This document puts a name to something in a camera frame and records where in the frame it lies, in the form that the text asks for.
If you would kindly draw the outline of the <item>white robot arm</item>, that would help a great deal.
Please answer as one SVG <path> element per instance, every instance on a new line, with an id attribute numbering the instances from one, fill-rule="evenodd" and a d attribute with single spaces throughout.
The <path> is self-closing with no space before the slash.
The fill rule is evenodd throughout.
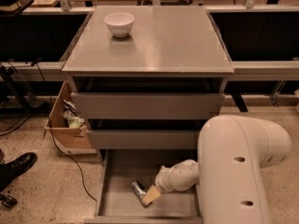
<path id="1" fill-rule="evenodd" d="M 288 132 L 273 121 L 236 115 L 208 120 L 198 137 L 198 160 L 162 167 L 145 197 L 197 184 L 204 224 L 272 224 L 261 169 L 291 153 Z"/>

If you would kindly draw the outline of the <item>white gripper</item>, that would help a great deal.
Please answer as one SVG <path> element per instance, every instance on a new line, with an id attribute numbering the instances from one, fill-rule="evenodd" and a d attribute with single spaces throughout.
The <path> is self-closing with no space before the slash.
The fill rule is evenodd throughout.
<path id="1" fill-rule="evenodd" d="M 155 186 L 149 188 L 141 202 L 149 205 L 161 196 L 161 192 L 185 191 L 198 181 L 199 166 L 196 161 L 182 161 L 170 168 L 163 165 L 155 177 Z"/>

